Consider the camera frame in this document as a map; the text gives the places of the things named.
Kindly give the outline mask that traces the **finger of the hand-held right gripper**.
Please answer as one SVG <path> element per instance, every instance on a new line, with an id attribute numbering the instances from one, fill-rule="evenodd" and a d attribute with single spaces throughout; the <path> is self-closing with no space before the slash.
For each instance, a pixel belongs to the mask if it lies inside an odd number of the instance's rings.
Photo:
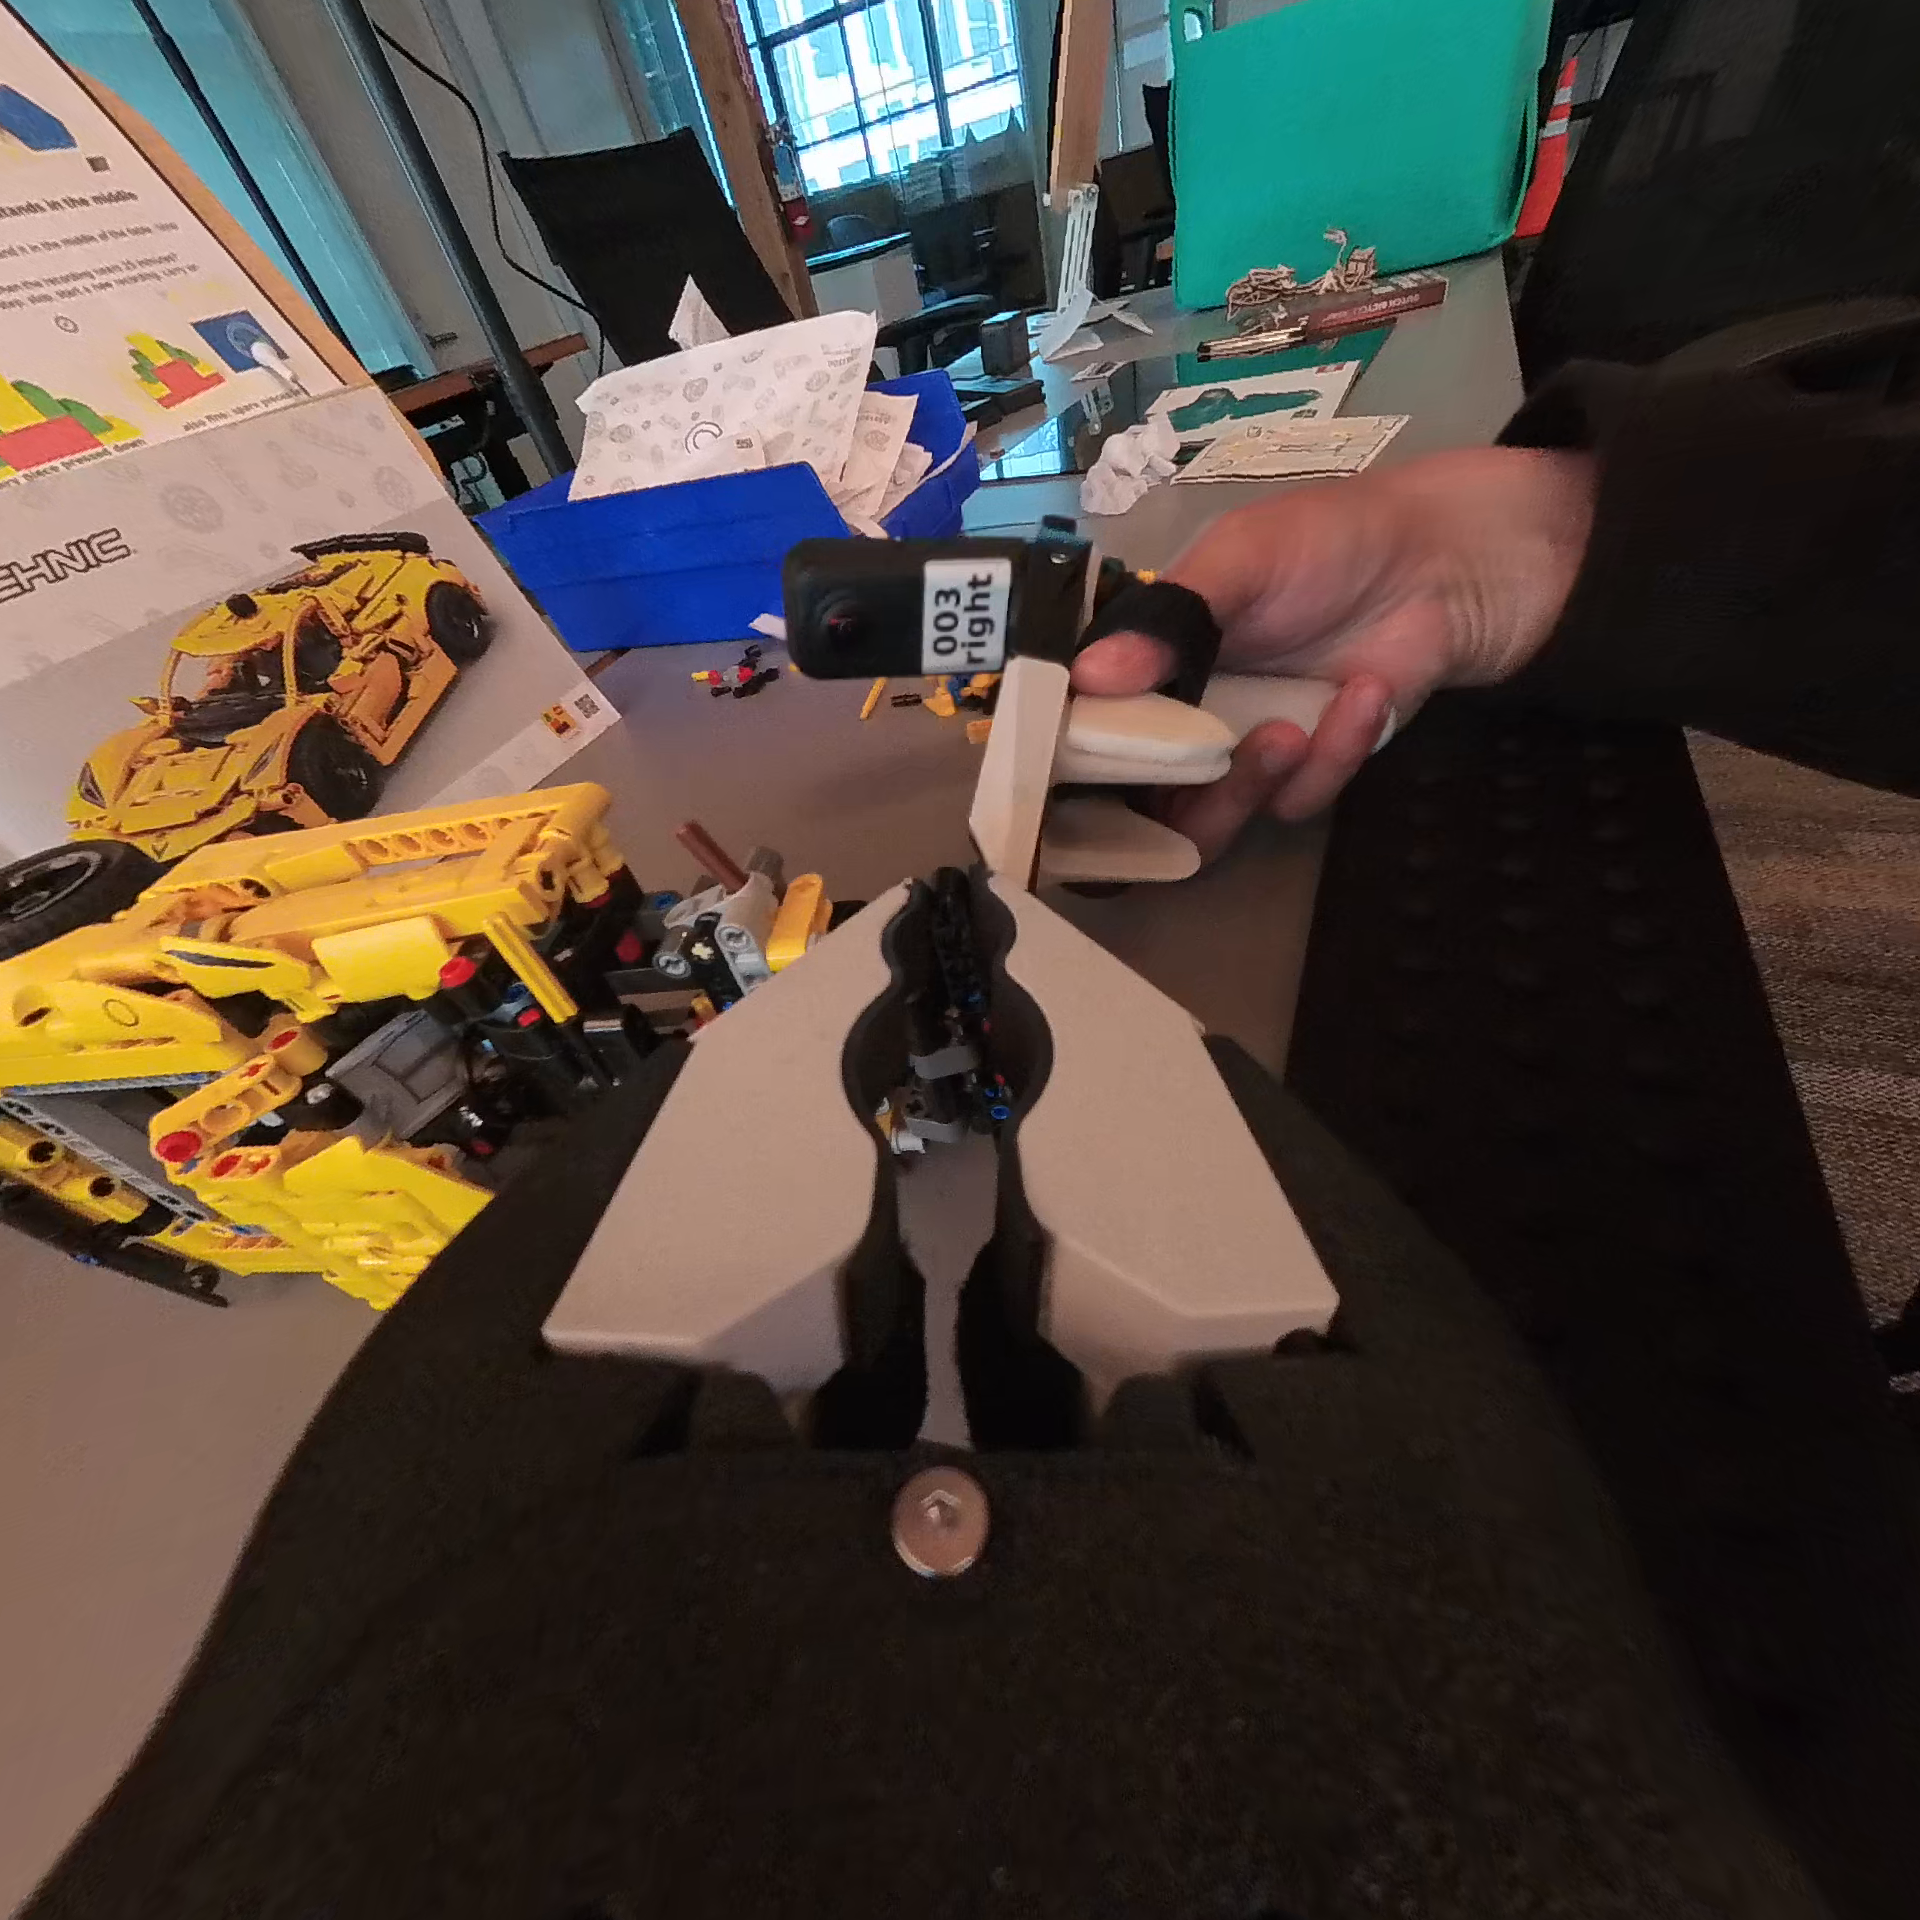
<path id="1" fill-rule="evenodd" d="M 997 686 L 968 835 L 988 876 L 1034 890 L 1053 762 L 1063 738 L 1073 673 L 1067 663 L 1014 658 Z"/>
<path id="2" fill-rule="evenodd" d="M 1197 845 L 1140 812 L 1127 788 L 1056 790 L 1043 812 L 1038 886 L 1117 889 L 1190 879 Z"/>

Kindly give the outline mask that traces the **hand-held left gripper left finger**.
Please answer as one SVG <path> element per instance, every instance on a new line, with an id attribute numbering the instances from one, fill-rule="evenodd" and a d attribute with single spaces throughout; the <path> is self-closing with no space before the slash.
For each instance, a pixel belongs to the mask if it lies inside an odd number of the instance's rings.
<path id="1" fill-rule="evenodd" d="M 898 883 L 693 1042 L 546 1316 L 571 1356 L 766 1382 L 827 1448 L 910 1448 L 926 1283 L 881 1106 L 910 1073 Z"/>

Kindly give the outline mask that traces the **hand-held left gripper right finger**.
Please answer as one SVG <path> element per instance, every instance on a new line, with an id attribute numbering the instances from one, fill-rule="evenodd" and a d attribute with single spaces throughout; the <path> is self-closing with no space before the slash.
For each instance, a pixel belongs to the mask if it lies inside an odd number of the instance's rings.
<path id="1" fill-rule="evenodd" d="M 1330 1333 L 1338 1288 L 1203 1026 L 1034 893 L 968 886 L 1013 1095 L 960 1288 L 973 1445 L 1073 1448 L 1136 1380 Z"/>

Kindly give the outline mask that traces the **pile of yellow toy bricks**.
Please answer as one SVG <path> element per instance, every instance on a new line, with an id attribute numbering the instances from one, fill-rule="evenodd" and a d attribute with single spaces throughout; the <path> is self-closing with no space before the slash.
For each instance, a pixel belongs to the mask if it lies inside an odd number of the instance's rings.
<path id="1" fill-rule="evenodd" d="M 963 722 L 973 745 L 987 745 L 1003 673 L 928 676 L 923 690 L 898 690 L 887 703 L 898 712 L 926 712 L 943 722 Z"/>

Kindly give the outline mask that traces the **yellow toy car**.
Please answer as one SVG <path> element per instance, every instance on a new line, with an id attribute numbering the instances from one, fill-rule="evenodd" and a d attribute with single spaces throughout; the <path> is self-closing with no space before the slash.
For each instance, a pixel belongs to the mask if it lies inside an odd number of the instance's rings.
<path id="1" fill-rule="evenodd" d="M 608 806 L 576 783 L 4 868 L 4 1250 L 393 1308 L 548 1122 L 858 912 L 697 822 L 696 890 L 646 890 Z"/>

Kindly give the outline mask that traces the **person's right forearm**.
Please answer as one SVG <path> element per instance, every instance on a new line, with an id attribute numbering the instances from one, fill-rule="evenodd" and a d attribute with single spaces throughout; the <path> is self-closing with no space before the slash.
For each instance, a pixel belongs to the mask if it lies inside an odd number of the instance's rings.
<path id="1" fill-rule="evenodd" d="M 1573 359 L 1500 430 L 1596 460 L 1577 580 L 1524 703 L 1673 722 L 1917 798 L 1917 303 Z"/>

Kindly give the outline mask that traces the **wooden desk lamp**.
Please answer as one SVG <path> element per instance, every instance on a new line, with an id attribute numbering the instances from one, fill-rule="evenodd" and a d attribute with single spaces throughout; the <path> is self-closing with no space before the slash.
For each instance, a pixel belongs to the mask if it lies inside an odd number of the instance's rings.
<path id="1" fill-rule="evenodd" d="M 1081 330 L 1117 323 L 1140 336 L 1153 326 L 1133 313 L 1127 296 L 1098 296 L 1093 255 L 1098 238 L 1098 159 L 1104 103 L 1117 33 L 1114 2 L 1063 2 L 1058 13 L 1058 82 L 1053 90 L 1046 205 L 1067 216 L 1063 262 L 1056 312 L 1038 335 L 1038 359 L 1067 363 Z"/>

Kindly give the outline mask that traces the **grey desk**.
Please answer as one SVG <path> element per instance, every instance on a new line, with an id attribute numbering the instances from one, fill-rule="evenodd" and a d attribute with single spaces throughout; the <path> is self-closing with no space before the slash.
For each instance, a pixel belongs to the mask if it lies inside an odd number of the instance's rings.
<path id="1" fill-rule="evenodd" d="M 1444 306 L 1396 326 L 1348 393 L 1407 415 L 1396 460 L 1478 446 L 1521 402 L 1500 255 L 1447 269 Z M 1264 485 L 1166 485 L 1083 529 L 1133 565 L 1168 563 Z M 611 655 L 594 673 L 618 728 L 564 778 L 608 786 L 616 840 L 654 886 L 696 876 L 671 840 L 704 822 L 730 850 L 777 845 L 837 899 L 958 862 L 974 750 L 954 722 L 890 708 L 858 719 L 851 683 L 746 703 L 688 683 L 720 646 Z M 1326 819 L 1261 819 L 1180 886 L 1088 899 L 1063 918 L 1264 1066 L 1286 1059 Z M 966 1445 L 958 1286 L 988 1226 L 987 1150 L 934 1153 L 903 1218 L 923 1259 L 923 1436 Z M 106 1796 L 174 1692 L 301 1432 L 380 1319 L 313 1276 L 236 1288 L 203 1308 L 7 1236 L 4 1255 L 4 1915 L 33 1893 Z"/>

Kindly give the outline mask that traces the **person's right hand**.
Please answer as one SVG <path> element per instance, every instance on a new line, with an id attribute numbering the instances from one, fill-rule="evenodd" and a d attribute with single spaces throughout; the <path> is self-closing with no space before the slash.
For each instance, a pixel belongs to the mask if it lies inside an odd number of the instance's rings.
<path id="1" fill-rule="evenodd" d="M 1438 690 L 1500 686 L 1568 602 L 1598 512 L 1598 456 L 1533 446 L 1431 455 L 1216 516 L 1166 568 L 1221 626 L 1221 666 L 1338 690 L 1314 732 L 1264 722 L 1164 819 L 1203 862 L 1256 819 L 1306 822 L 1390 722 Z"/>

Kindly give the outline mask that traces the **bundle of small paper bags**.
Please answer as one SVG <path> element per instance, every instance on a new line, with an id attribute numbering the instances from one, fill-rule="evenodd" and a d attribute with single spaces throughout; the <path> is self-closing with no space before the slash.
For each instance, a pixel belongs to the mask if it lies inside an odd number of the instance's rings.
<path id="1" fill-rule="evenodd" d="M 851 450 L 828 489 L 851 538 L 947 540 L 980 483 L 974 425 L 948 370 L 873 385 L 858 405 Z"/>

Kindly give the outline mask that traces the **blue plastic bin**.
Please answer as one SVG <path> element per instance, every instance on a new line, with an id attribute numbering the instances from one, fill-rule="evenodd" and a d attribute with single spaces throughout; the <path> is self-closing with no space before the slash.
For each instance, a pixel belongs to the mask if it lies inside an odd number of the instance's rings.
<path id="1" fill-rule="evenodd" d="M 920 485 L 878 520 L 881 533 L 960 538 L 980 456 L 953 375 L 883 379 L 878 393 L 916 405 L 907 449 L 928 455 Z M 781 572 L 798 543 L 874 543 L 807 463 L 581 499 L 570 485 L 558 476 L 518 493 L 477 529 L 576 655 L 748 639 L 758 616 L 784 612 Z"/>

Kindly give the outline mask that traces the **large white printed paper bag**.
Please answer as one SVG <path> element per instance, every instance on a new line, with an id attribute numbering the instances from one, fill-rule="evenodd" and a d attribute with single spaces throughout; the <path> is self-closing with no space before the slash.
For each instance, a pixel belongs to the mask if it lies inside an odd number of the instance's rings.
<path id="1" fill-rule="evenodd" d="M 858 440 L 874 346 L 878 316 L 840 309 L 621 365 L 578 402 L 583 449 L 570 496 L 784 466 L 807 466 L 836 485 Z"/>

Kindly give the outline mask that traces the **glossy reflective sheet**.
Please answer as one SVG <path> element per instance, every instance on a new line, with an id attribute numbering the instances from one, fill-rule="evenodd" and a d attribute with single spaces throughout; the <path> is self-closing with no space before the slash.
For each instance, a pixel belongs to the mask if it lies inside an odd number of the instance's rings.
<path id="1" fill-rule="evenodd" d="M 1117 363 L 1107 378 L 1083 378 L 1028 422 L 994 422 L 973 440 L 980 483 L 1083 479 L 1107 442 L 1150 419 L 1153 402 L 1177 385 L 1180 353 Z"/>

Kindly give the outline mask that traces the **crumpled white paper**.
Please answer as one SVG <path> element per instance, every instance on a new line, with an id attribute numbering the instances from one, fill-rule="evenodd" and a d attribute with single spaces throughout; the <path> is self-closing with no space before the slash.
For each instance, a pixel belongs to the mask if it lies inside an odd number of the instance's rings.
<path id="1" fill-rule="evenodd" d="M 1130 515 L 1140 499 L 1180 473 L 1180 430 L 1166 415 L 1153 415 L 1107 438 L 1081 485 L 1081 512 L 1093 516 Z"/>

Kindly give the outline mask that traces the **white leaflet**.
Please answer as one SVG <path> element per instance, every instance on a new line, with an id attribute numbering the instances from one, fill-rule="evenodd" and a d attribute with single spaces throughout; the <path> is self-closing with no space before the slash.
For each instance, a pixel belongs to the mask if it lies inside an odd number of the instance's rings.
<path id="1" fill-rule="evenodd" d="M 1180 460 L 1180 483 L 1310 483 L 1354 476 L 1370 469 L 1407 428 L 1407 415 L 1386 416 L 1264 416 L 1234 422 Z"/>

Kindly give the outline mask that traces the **green booklet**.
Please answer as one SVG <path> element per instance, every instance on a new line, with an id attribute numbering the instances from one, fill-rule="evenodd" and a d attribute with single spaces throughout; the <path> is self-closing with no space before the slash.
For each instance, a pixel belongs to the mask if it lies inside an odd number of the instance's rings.
<path id="1" fill-rule="evenodd" d="M 1147 419 L 1166 419 L 1180 442 L 1213 442 L 1256 422 L 1326 422 L 1340 415 L 1361 363 L 1291 365 L 1271 375 L 1216 368 L 1216 379 L 1168 389 Z"/>

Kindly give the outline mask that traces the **small wooden model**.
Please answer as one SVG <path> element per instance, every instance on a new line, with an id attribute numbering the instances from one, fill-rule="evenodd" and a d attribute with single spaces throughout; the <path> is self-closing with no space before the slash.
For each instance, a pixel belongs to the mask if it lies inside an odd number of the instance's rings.
<path id="1" fill-rule="evenodd" d="M 1357 249 L 1340 225 L 1323 228 L 1320 239 L 1333 249 L 1333 256 L 1317 275 L 1301 275 L 1286 262 L 1240 275 L 1226 295 L 1228 319 L 1251 319 L 1261 330 L 1284 326 L 1294 312 L 1314 313 L 1344 299 L 1351 303 L 1378 286 L 1381 255 L 1374 246 Z"/>

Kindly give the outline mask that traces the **paned window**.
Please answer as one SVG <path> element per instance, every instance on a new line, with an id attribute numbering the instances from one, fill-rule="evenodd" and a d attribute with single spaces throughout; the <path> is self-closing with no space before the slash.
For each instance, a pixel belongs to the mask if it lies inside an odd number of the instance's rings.
<path id="1" fill-rule="evenodd" d="M 1028 126 L 1014 2 L 740 2 L 738 18 L 811 195 Z"/>

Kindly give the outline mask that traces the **toy car instruction booklet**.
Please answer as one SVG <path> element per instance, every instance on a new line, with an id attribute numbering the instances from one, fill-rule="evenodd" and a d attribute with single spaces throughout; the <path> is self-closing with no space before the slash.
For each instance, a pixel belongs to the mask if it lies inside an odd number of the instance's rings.
<path id="1" fill-rule="evenodd" d="M 511 793 L 618 708 L 373 389 L 4 485 L 4 853 Z"/>

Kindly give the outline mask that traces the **grey metal pole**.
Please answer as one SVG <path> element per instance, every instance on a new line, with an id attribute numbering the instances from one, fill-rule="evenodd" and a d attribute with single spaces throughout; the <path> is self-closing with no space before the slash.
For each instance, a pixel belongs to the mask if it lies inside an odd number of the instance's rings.
<path id="1" fill-rule="evenodd" d="M 526 438 L 540 450 L 540 463 L 546 466 L 548 476 L 564 476 L 576 469 L 576 456 L 564 440 L 554 402 L 544 385 L 540 370 L 534 370 L 523 356 L 516 323 L 498 299 L 483 256 L 467 232 L 461 208 L 446 189 L 428 142 L 424 139 L 421 123 L 416 120 L 416 110 L 408 108 L 407 95 L 393 70 L 373 13 L 364 2 L 327 2 L 327 12 L 356 62 L 356 70 L 374 115 L 383 123 L 383 132 L 398 152 L 400 169 L 411 182 L 416 198 L 421 200 L 424 216 L 428 220 L 437 246 L 477 316 L 494 359 L 494 370 L 500 375 L 500 382 L 516 402 Z"/>

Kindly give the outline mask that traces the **dark red long box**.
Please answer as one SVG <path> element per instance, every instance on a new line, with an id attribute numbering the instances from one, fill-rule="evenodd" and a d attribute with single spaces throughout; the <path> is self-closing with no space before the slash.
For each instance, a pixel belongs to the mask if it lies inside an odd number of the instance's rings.
<path id="1" fill-rule="evenodd" d="M 1390 323 L 1397 323 L 1407 313 L 1417 313 L 1436 306 L 1444 306 L 1448 296 L 1453 280 L 1440 270 L 1423 269 L 1413 275 L 1381 278 L 1378 286 L 1351 299 L 1338 303 L 1320 312 L 1294 312 L 1284 326 L 1256 328 L 1251 319 L 1234 323 L 1226 316 L 1226 330 L 1210 339 L 1201 339 L 1196 353 L 1203 363 L 1218 359 L 1251 359 L 1281 353 L 1284 349 L 1323 346 L 1357 330 L 1374 330 Z"/>

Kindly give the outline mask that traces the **teal fabric bag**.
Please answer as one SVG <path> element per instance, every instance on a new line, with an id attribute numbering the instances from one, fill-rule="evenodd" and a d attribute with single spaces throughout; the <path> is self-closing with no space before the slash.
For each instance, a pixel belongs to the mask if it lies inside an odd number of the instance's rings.
<path id="1" fill-rule="evenodd" d="M 1500 249 L 1538 155 L 1550 2 L 1171 2 L 1176 299 L 1333 262 L 1383 275 Z"/>

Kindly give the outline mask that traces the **orange traffic cone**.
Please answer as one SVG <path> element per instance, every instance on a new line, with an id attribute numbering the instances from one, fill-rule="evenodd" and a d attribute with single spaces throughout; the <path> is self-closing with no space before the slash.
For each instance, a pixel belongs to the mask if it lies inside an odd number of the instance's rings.
<path id="1" fill-rule="evenodd" d="M 1558 73 L 1551 103 L 1538 132 L 1538 155 L 1514 225 L 1518 243 L 1540 239 L 1561 200 L 1573 155 L 1573 98 L 1577 85 L 1577 53 L 1566 56 Z"/>

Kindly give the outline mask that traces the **wooden support post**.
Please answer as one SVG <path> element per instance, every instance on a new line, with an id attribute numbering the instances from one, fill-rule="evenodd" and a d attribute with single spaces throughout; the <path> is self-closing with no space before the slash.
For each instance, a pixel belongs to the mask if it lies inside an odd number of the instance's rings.
<path id="1" fill-rule="evenodd" d="M 804 246 L 787 225 L 773 123 L 736 2 L 674 2 L 740 228 L 798 319 L 818 316 Z"/>

